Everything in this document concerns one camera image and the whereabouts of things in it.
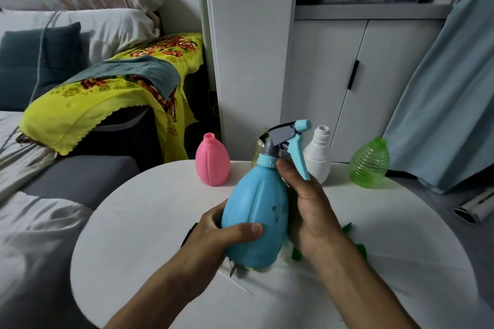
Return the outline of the person's right hand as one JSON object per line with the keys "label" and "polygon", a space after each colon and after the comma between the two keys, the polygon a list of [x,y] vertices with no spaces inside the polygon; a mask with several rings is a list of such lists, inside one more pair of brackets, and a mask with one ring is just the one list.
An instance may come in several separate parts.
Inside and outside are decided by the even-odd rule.
{"label": "person's right hand", "polygon": [[333,260],[336,246],[346,238],[329,199],[320,183],[311,175],[314,194],[297,194],[288,186],[292,243],[313,267]]}

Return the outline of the person's left hand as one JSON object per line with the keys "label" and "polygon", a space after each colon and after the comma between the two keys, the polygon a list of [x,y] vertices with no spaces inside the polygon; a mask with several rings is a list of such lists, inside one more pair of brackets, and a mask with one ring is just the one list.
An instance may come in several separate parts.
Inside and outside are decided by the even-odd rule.
{"label": "person's left hand", "polygon": [[221,220],[227,200],[202,215],[194,232],[178,252],[187,279],[201,294],[212,282],[226,257],[221,247]]}

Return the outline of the blue spray bottle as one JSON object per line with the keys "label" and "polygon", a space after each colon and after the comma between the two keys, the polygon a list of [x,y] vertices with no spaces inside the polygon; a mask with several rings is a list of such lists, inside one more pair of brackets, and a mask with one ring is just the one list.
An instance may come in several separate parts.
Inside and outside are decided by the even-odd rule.
{"label": "blue spray bottle", "polygon": [[247,269],[272,265],[287,236],[289,203],[287,184],[277,170],[281,150],[291,156],[300,176],[310,180],[303,157],[303,133],[311,129],[309,120],[296,120],[274,126],[259,138],[263,142],[256,165],[233,189],[222,214],[221,226],[260,223],[263,235],[249,243],[232,245],[226,251],[233,263]]}

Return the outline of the person's left forearm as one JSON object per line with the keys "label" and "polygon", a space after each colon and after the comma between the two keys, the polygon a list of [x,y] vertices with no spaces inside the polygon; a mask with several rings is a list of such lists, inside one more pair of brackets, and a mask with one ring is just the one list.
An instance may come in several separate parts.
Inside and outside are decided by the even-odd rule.
{"label": "person's left forearm", "polygon": [[205,292],[224,251],[186,245],[160,267],[103,329],[169,329],[182,310]]}

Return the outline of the person's right forearm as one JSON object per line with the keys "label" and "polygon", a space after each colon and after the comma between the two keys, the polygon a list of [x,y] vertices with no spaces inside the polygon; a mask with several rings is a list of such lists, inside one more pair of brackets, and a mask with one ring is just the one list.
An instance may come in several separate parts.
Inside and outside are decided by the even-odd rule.
{"label": "person's right forearm", "polygon": [[420,329],[346,235],[301,249],[348,329]]}

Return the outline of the white plastic bottle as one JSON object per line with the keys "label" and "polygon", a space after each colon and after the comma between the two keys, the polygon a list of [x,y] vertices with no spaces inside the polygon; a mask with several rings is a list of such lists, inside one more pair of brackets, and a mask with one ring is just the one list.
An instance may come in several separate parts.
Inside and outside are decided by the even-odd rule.
{"label": "white plastic bottle", "polygon": [[310,143],[303,151],[306,168],[320,184],[328,178],[331,170],[330,128],[320,125],[314,129]]}

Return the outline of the yellowish clear plastic bottle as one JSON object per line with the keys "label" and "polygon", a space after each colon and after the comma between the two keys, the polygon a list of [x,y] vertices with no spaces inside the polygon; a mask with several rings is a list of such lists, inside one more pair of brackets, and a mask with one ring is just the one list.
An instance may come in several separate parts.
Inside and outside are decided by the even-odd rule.
{"label": "yellowish clear plastic bottle", "polygon": [[258,157],[259,157],[260,153],[262,153],[264,150],[264,143],[265,143],[265,139],[266,139],[264,134],[267,132],[267,130],[268,130],[268,128],[263,129],[263,133],[256,140],[253,157],[251,159],[250,169],[254,168],[257,165]]}

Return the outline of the grey spray head with tube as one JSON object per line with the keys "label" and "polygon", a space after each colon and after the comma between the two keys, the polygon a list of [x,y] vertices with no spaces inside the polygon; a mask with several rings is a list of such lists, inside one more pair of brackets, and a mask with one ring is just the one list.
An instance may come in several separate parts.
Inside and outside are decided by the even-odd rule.
{"label": "grey spray head with tube", "polygon": [[253,293],[247,289],[242,282],[242,279],[244,279],[251,270],[252,269],[239,266],[232,259],[227,257],[223,260],[216,274],[225,278],[227,282],[232,283],[235,288],[244,292],[249,297],[253,297]]}

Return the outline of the black wristband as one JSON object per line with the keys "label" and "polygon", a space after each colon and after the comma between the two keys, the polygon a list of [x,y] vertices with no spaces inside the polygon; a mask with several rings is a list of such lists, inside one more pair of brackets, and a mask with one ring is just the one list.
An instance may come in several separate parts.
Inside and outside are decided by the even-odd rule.
{"label": "black wristband", "polygon": [[187,235],[185,236],[185,238],[184,238],[184,239],[183,239],[183,241],[182,241],[182,244],[181,244],[180,248],[182,248],[182,247],[186,244],[186,242],[188,241],[188,239],[189,239],[189,237],[191,236],[191,234],[194,232],[194,230],[195,230],[195,228],[196,228],[196,226],[197,226],[197,225],[198,225],[198,222],[196,222],[196,223],[195,223],[195,224],[194,224],[194,225],[193,225],[193,226],[189,229],[189,231],[188,231]]}

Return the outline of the pink plastic bottle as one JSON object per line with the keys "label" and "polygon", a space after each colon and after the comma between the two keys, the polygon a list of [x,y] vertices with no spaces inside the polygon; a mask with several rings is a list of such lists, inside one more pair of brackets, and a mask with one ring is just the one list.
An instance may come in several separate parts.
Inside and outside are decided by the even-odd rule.
{"label": "pink plastic bottle", "polygon": [[214,133],[206,133],[195,156],[196,172],[202,183],[220,186],[230,174],[230,158],[225,146]]}

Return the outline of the green ribbed plastic bottle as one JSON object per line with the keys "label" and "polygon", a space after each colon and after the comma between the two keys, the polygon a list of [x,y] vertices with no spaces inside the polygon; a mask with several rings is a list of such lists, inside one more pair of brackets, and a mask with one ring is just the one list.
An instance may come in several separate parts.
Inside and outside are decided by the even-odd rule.
{"label": "green ribbed plastic bottle", "polygon": [[376,137],[351,157],[349,178],[360,187],[374,189],[385,178],[389,165],[387,141],[383,137]]}

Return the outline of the round white table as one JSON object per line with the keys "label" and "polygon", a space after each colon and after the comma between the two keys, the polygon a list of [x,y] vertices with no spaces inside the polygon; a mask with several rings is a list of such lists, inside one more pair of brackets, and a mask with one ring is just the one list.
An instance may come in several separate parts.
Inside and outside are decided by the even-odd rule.
{"label": "round white table", "polygon": [[[111,193],[90,217],[71,262],[75,301],[102,327],[180,248],[204,212],[231,195],[250,162],[234,161],[228,182],[209,187],[191,160],[147,170]],[[324,191],[349,236],[422,329],[473,329],[478,289],[472,265],[441,217],[385,179],[364,189],[348,165],[332,165]],[[229,277],[226,260],[207,290],[170,329],[343,329],[305,261],[278,257],[269,269]]]}

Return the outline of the green spray head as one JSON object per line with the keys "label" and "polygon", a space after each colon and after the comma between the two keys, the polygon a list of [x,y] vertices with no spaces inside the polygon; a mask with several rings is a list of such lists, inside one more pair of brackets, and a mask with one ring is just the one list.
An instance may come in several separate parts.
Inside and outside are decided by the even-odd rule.
{"label": "green spray head", "polygon": [[[349,222],[346,225],[342,226],[342,230],[345,234],[348,234],[351,231],[352,227],[353,227],[352,222]],[[364,260],[367,261],[367,250],[365,246],[363,244],[355,244],[355,247],[357,248],[360,255],[364,258]],[[297,262],[300,262],[303,259],[303,254],[295,246],[291,247],[291,251],[288,252],[288,256],[291,260]]]}

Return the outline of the white cabinet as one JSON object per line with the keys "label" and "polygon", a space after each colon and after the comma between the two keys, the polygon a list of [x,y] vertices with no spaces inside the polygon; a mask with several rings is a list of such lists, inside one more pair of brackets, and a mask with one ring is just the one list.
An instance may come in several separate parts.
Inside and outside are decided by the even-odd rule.
{"label": "white cabinet", "polygon": [[[309,119],[330,128],[334,162],[381,136],[444,19],[423,7],[207,0],[222,140],[251,160],[266,127]],[[354,84],[347,90],[355,60]]]}

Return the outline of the light blue curtain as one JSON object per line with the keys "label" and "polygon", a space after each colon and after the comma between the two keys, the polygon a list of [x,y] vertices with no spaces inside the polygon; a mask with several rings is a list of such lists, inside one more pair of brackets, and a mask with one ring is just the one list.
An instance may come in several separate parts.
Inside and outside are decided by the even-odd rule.
{"label": "light blue curtain", "polygon": [[390,169],[443,194],[494,165],[494,0],[455,0],[384,132]]}

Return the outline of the grey-green towel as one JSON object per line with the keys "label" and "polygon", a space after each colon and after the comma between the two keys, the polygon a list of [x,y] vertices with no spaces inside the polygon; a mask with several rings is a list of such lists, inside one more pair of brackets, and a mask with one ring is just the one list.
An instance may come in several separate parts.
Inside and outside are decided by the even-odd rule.
{"label": "grey-green towel", "polygon": [[80,82],[90,78],[111,76],[138,76],[151,82],[153,87],[165,99],[179,85],[182,77],[169,62],[156,57],[144,55],[139,58],[108,59],[72,76],[62,85]]}

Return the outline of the yellow floral cloth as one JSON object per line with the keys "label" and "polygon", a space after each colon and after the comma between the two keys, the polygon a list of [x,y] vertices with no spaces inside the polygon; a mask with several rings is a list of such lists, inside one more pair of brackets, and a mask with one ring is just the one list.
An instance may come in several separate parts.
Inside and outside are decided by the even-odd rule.
{"label": "yellow floral cloth", "polygon": [[115,59],[156,57],[172,64],[181,75],[179,85],[165,99],[151,82],[138,76],[90,78],[59,85],[31,103],[22,115],[19,143],[47,147],[67,156],[102,120],[127,107],[153,110],[163,162],[187,160],[185,129],[196,122],[188,104],[184,81],[204,63],[202,33],[159,38],[113,56]]}

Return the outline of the white bed sheet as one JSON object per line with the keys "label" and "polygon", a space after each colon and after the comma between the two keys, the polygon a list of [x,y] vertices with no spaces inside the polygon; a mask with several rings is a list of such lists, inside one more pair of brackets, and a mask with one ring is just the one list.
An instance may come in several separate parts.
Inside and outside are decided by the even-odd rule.
{"label": "white bed sheet", "polygon": [[22,115],[0,111],[0,329],[48,329],[70,295],[70,259],[92,210],[21,190],[57,158],[17,141]]}

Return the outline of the white pillow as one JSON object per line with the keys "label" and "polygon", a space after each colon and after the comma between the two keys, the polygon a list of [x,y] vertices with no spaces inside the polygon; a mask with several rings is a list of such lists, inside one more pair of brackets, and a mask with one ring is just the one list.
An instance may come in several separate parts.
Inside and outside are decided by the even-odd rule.
{"label": "white pillow", "polygon": [[145,12],[129,8],[64,12],[2,10],[0,40],[8,31],[64,27],[76,22],[81,24],[80,35],[88,66],[160,36],[160,29]]}

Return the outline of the dark teal cushion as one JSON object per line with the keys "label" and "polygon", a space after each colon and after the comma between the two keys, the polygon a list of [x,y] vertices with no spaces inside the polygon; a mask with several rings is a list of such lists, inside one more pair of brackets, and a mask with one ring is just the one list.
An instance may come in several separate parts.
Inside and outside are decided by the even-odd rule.
{"label": "dark teal cushion", "polygon": [[0,40],[0,111],[22,112],[86,69],[80,32],[79,22],[5,32]]}

